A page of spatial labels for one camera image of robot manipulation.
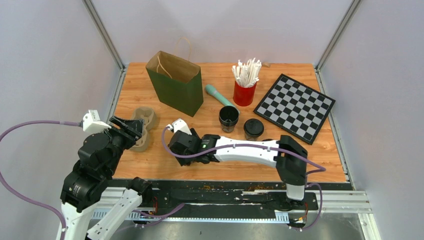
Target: paper bag handle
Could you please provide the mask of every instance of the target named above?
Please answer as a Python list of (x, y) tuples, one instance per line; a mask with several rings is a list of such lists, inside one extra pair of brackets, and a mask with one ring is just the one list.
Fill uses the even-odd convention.
[[(178, 47), (178, 44), (180, 43), (180, 40), (181, 40), (181, 39), (186, 40), (186, 41), (187, 41), (187, 43), (188, 43), (188, 46), (190, 47), (190, 50), (189, 50), (189, 52), (188, 52), (188, 57), (187, 57), (187, 61), (190, 61), (190, 56), (192, 55), (192, 44), (191, 44), (191, 43), (190, 43), (190, 41), (189, 41), (186, 37), (184, 37), (184, 36), (180, 37), (180, 38), (178, 39), (178, 41), (176, 41), (175, 48), (174, 48), (174, 50), (173, 50), (173, 54), (175, 55), (175, 53), (177, 52), (177, 47)], [(171, 74), (170, 74), (167, 70), (165, 70), (164, 66), (162, 66), (162, 64), (161, 64), (161, 60), (159, 59), (159, 55), (157, 56), (157, 62), (158, 62), (159, 64), (158, 64), (158, 65), (157, 65), (157, 67), (156, 67), (156, 72), (158, 73), (159, 66), (160, 66), (160, 68), (162, 68), (162, 70), (164, 70), (164, 71), (165, 71), (165, 73), (166, 73), (166, 74), (168, 74), (169, 78), (171, 78), (171, 79), (172, 79)]]

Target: wooden table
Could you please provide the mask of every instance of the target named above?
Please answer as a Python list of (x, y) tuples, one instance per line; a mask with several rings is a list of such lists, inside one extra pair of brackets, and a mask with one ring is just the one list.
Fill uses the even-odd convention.
[[(231, 66), (234, 63), (199, 63), (202, 84), (212, 84), (230, 102), (233, 101), (234, 76)], [(246, 107), (237, 106), (241, 111), (238, 124), (232, 133), (224, 133), (220, 128), (218, 113), (223, 105), (214, 97), (203, 92), (204, 102), (194, 117), (159, 102), (153, 85), (147, 74), (145, 63), (131, 63), (128, 67), (122, 91), (116, 106), (115, 115), (129, 119), (135, 108), (147, 106), (154, 109), (158, 116), (156, 126), (150, 130), (151, 142), (144, 152), (125, 151), (114, 175), (115, 178), (132, 179), (172, 179), (172, 180), (221, 180), (221, 181), (281, 181), (277, 170), (272, 167), (242, 161), (194, 163), (180, 166), (178, 161), (167, 153), (161, 144), (164, 127), (178, 118), (193, 127), (199, 136), (217, 134), (232, 139), (244, 140), (243, 124), (246, 120), (257, 118), (265, 126), (260, 139), (280, 139), (280, 135), (289, 134), (283, 129), (253, 113), (254, 108), (270, 89), (281, 73), (290, 76), (307, 86), (320, 90), (311, 64), (272, 64), (262, 67), (256, 86), (253, 103)], [(169, 143), (172, 133), (165, 135)], [(324, 166), (327, 171), (314, 173), (308, 177), (310, 182), (345, 182), (342, 164), (336, 148), (333, 132), (328, 119), (325, 121), (312, 145), (294, 137), (307, 151), (308, 159)]]

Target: red cup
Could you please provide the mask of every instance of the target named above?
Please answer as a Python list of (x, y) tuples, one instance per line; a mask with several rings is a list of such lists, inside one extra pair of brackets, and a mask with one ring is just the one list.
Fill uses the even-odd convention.
[(234, 99), (235, 104), (246, 107), (253, 102), (253, 96), (255, 95), (256, 83), (252, 87), (242, 87), (237, 81), (234, 81)]

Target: checkered board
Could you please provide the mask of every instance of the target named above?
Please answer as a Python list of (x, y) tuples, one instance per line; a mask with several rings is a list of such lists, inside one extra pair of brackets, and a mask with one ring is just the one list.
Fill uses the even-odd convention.
[(281, 74), (253, 112), (312, 144), (335, 102)]

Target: bundle of straws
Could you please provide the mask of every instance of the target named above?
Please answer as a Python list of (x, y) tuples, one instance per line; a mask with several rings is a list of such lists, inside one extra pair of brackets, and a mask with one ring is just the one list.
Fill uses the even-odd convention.
[(247, 63), (242, 63), (238, 60), (238, 66), (232, 66), (232, 73), (240, 87), (250, 88), (259, 81), (258, 74), (261, 67), (261, 61), (255, 62), (255, 58), (253, 60), (249, 59)]

